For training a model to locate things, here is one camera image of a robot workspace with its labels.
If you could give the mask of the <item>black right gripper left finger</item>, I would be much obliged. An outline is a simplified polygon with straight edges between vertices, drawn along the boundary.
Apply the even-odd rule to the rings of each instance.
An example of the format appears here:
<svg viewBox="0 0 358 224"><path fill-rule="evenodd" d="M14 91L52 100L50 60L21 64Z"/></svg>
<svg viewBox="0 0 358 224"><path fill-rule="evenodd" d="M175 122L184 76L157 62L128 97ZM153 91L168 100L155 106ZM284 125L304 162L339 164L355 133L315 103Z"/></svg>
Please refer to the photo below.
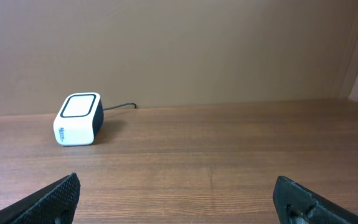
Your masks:
<svg viewBox="0 0 358 224"><path fill-rule="evenodd" d="M73 172L0 210L0 224L71 224L80 187L77 174Z"/></svg>

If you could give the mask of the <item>white barcode scanner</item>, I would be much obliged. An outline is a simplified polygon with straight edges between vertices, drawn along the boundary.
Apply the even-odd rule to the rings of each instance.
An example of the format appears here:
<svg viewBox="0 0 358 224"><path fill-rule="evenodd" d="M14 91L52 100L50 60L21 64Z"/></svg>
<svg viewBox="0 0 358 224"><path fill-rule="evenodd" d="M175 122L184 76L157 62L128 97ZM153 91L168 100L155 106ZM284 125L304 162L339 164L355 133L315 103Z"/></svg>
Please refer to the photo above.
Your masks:
<svg viewBox="0 0 358 224"><path fill-rule="evenodd" d="M71 94L54 120L55 139L61 146L91 145L103 120L103 105L98 93Z"/></svg>

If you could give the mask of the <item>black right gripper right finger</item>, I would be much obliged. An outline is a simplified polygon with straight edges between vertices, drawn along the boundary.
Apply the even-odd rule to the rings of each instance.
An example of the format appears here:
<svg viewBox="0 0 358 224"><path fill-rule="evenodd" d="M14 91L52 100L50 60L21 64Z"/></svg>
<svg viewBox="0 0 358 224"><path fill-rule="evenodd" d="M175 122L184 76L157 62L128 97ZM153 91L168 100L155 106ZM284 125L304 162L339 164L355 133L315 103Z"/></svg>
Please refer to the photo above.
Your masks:
<svg viewBox="0 0 358 224"><path fill-rule="evenodd" d="M281 224L358 224L358 215L285 176L276 180L273 203Z"/></svg>

